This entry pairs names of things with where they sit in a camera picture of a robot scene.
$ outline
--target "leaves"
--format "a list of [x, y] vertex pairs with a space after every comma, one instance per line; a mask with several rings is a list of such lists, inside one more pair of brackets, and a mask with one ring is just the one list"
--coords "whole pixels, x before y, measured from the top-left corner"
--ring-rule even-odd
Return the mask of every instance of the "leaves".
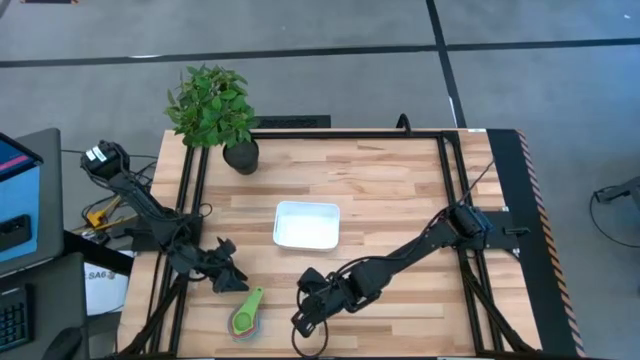
[[229, 89], [223, 91], [222, 94], [220, 94], [220, 98], [223, 100], [232, 100], [236, 95], [238, 95], [238, 93], [235, 90]]
[[169, 99], [169, 104], [176, 104], [176, 100], [173, 98], [173, 94], [171, 94], [171, 89], [167, 89], [167, 99]]
[[219, 96], [216, 96], [211, 100], [211, 108], [215, 111], [220, 111], [222, 109], [222, 100], [220, 100]]
[[251, 141], [250, 129], [257, 126], [254, 110], [247, 104], [247, 91], [240, 85], [247, 80], [234, 71], [202, 64], [187, 66], [188, 78], [180, 72], [176, 94], [167, 91], [164, 113], [176, 124], [176, 134], [191, 146], [231, 147]]
[[243, 107], [245, 107], [245, 105], [247, 105], [244, 102], [245, 96], [244, 95], [238, 95], [236, 96], [235, 99], [233, 99], [233, 102], [231, 103], [231, 110], [240, 110]]
[[251, 141], [251, 134], [248, 131], [243, 131], [242, 133], [240, 133], [240, 136], [246, 142]]

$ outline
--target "concrete floor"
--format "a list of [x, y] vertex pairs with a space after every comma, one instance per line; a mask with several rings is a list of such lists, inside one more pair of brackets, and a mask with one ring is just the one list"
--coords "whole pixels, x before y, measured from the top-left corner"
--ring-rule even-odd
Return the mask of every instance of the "concrete floor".
[[[640, 3], [631, 0], [436, 4], [452, 44], [640, 36]], [[0, 61], [433, 43], [422, 0], [14, 0], [0, 19]], [[450, 58], [469, 127], [527, 134], [587, 354], [637, 358], [640, 250], [599, 235], [587, 205], [594, 189], [640, 175], [640, 48]], [[414, 127], [454, 126], [436, 53], [217, 63], [245, 75], [261, 115], [330, 114], [334, 127], [384, 127], [405, 112]], [[19, 136], [55, 126], [65, 148], [104, 138], [155, 154], [171, 126], [162, 115], [166, 89], [186, 65], [0, 69], [1, 131]], [[80, 209], [102, 193], [78, 169], [76, 155], [63, 159], [65, 225], [72, 228]], [[598, 206], [596, 216], [615, 237], [640, 244], [640, 214], [629, 201]], [[92, 346], [100, 354], [99, 344]]]

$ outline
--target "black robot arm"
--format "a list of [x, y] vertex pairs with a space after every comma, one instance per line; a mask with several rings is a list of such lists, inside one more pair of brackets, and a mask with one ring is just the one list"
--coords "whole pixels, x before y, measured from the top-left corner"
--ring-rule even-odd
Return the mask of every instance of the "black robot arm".
[[[326, 278], [313, 268], [307, 269], [298, 281], [298, 295], [304, 293], [307, 297], [298, 301], [299, 310], [291, 318], [294, 331], [309, 337], [318, 324], [340, 311], [354, 313], [377, 300], [395, 274], [435, 250], [447, 246], [464, 249], [486, 240], [492, 230], [493, 226], [479, 209], [457, 204], [439, 212], [418, 237], [387, 256], [356, 259]], [[534, 353], [486, 295], [468, 262], [463, 263], [461, 270], [463, 281], [476, 293], [509, 345], [515, 351]]]
[[166, 208], [149, 194], [129, 171], [129, 156], [112, 142], [100, 141], [81, 159], [81, 167], [98, 186], [122, 197], [146, 222], [160, 248], [169, 257], [171, 266], [180, 274], [191, 270], [208, 277], [216, 293], [247, 291], [247, 276], [233, 264], [231, 254], [236, 250], [233, 242], [218, 238], [215, 250], [204, 251], [194, 245], [202, 222], [199, 214], [179, 214]]

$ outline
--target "keyboard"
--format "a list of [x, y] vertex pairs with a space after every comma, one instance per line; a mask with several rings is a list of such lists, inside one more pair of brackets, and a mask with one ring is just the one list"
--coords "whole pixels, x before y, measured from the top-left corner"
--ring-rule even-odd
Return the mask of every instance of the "keyboard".
[[30, 342], [31, 289], [23, 285], [0, 292], [0, 353]]

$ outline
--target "white rectangular container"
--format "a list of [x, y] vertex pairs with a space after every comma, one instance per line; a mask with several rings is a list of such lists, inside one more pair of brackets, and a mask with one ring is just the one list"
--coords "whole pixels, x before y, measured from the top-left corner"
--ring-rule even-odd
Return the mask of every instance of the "white rectangular container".
[[340, 208], [335, 204], [282, 201], [273, 241], [286, 249], [330, 251], [338, 245]]

